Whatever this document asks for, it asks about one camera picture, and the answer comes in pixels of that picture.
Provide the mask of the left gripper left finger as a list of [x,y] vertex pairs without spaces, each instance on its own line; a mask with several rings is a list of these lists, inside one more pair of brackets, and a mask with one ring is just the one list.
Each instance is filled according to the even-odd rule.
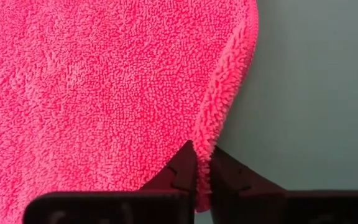
[[22,224],[194,224],[196,180],[187,141],[139,190],[44,194],[26,206]]

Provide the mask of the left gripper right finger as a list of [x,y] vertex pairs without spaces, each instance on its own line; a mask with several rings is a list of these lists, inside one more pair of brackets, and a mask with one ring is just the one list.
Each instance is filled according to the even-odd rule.
[[215,148],[214,224],[358,224],[358,190],[285,190]]

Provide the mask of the pink microfiber towel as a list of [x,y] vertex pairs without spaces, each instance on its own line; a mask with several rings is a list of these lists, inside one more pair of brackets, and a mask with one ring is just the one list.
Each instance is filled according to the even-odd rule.
[[0,0],[0,224],[54,191],[136,190],[188,140],[209,160],[257,0]]

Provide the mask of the green table mat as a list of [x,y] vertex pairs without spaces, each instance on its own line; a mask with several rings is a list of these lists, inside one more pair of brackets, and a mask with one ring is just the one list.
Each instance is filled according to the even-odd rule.
[[288,190],[358,190],[358,0],[257,0],[218,146]]

